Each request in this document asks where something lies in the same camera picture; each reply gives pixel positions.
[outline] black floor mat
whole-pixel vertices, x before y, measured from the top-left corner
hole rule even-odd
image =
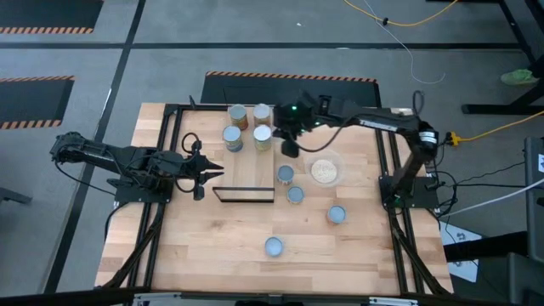
[[[301,90],[316,98],[330,95],[337,99],[351,99],[364,107],[381,107],[375,79],[227,71],[209,71],[206,74],[201,103],[277,105],[294,101]]]
[[[2,34],[88,34],[102,0],[0,0]]]
[[[74,76],[0,79],[0,129],[58,127],[65,116]]]

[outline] orange striped tape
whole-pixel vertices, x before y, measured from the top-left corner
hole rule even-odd
[[[75,81],[75,76],[36,76],[36,77],[11,77],[0,78],[0,82],[27,82],[27,81],[58,81],[70,80]]]
[[[0,129],[16,129],[16,128],[55,128],[62,123],[62,120],[32,120],[22,122],[2,122]]]
[[[87,27],[0,27],[0,34],[90,34]]]
[[[376,79],[367,78],[367,77],[287,75],[287,74],[281,74],[281,73],[208,71],[206,73],[206,76],[271,77],[271,78],[295,78],[295,79],[308,79],[308,80],[374,82],[374,83],[377,83]]]

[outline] butcher block tabletop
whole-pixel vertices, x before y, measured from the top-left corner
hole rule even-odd
[[[155,146],[165,104],[142,104],[132,145]],[[179,139],[198,134],[201,153],[224,164],[222,131],[228,124],[223,111],[185,110]],[[322,146],[336,131],[320,127],[306,133],[299,143],[307,148]],[[164,148],[170,147],[167,135]],[[392,159],[388,137],[384,141],[389,171]],[[397,138],[402,162],[410,154],[406,142]],[[333,295],[398,295],[400,293],[388,217],[382,208],[377,178],[381,174],[376,134],[373,129],[346,127],[328,149],[343,159],[339,185],[323,188],[305,173],[309,154],[298,159],[283,156],[280,139],[274,139],[274,167],[291,165],[291,186],[303,188],[301,204],[287,201],[287,189],[275,181],[274,203],[222,203],[213,186],[222,177],[205,184],[206,196],[193,201],[192,194],[174,189],[167,204],[151,288],[157,291],[261,292]],[[326,213],[340,205],[347,210],[343,224],[331,225]],[[106,283],[134,249],[142,203],[130,203],[110,222],[110,229],[96,277]],[[436,220],[423,209],[411,209],[416,246],[420,257],[440,284],[452,292]],[[266,255],[264,243],[277,236],[284,251],[277,258]],[[404,254],[408,285],[414,290],[409,258]],[[143,283],[147,254],[140,262],[137,285]]]

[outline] concrete floor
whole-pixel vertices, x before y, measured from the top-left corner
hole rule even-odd
[[[364,2],[353,0],[361,7]],[[444,7],[424,0],[369,0],[378,14],[391,20],[413,21]],[[0,42],[123,43],[137,0],[105,2],[94,34],[0,35]],[[511,5],[531,46],[542,45],[541,33],[528,12]],[[390,27],[404,43],[515,43],[496,4],[459,3],[435,21],[414,28]],[[363,14],[341,0],[256,2],[252,0],[148,1],[136,34],[136,43],[394,43]],[[509,88],[498,81],[505,71],[526,66],[520,51],[412,51],[415,73],[404,50],[338,49],[153,49],[133,50],[116,97],[104,141],[129,145],[139,105],[143,102],[184,103],[191,94],[200,98],[206,71],[265,71],[346,77],[372,77],[380,84],[384,107],[411,106],[411,93],[421,89],[427,104],[423,119],[441,133],[456,131],[472,136],[517,116],[465,116],[465,103],[506,104],[527,88]],[[0,185],[33,196],[30,205],[4,202],[0,206],[0,296],[41,292],[47,279],[61,229],[71,207],[76,184],[56,172],[48,151],[54,136],[78,131],[92,138],[108,96],[121,54],[112,50],[0,49],[1,77],[75,75],[61,127],[0,132]],[[541,119],[527,122],[459,148],[446,148],[440,170],[457,179],[493,171],[523,160],[523,139],[542,136]],[[81,165],[67,165],[78,175]],[[105,171],[96,170],[92,184],[110,190]],[[482,183],[523,184],[523,168],[497,174]],[[458,207],[506,194],[500,188],[460,190]],[[60,280],[59,291],[92,288],[102,252],[104,222],[111,210],[109,195],[90,190]],[[473,213],[459,214],[451,223],[483,235],[524,230],[524,198],[497,203]],[[486,274],[499,263],[482,263]],[[467,297],[500,298],[479,281],[454,279],[457,293]]]

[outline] tin can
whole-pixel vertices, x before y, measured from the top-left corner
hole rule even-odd
[[[292,183],[292,178],[294,177],[295,172],[291,166],[281,166],[278,169],[278,181],[283,185],[289,185]]]
[[[344,207],[335,205],[329,208],[329,212],[327,213],[326,217],[332,224],[340,224],[346,219],[346,209]]]
[[[291,187],[288,191],[287,191],[287,200],[291,203],[291,204],[300,204],[303,202],[304,200],[304,191],[302,188],[300,187]]]
[[[278,257],[283,252],[283,242],[278,237],[270,237],[264,243],[266,254],[271,257]]]
[[[247,128],[247,112],[244,105],[232,105],[229,108],[229,116],[232,125],[237,126],[242,131]]]
[[[244,146],[241,141],[241,130],[235,126],[228,126],[223,130],[223,140],[227,150],[236,153]]]
[[[272,147],[272,131],[269,126],[260,125],[253,131],[255,147],[257,150],[266,151]]]
[[[270,125],[270,106],[258,104],[253,107],[253,121],[255,127],[261,124]]]

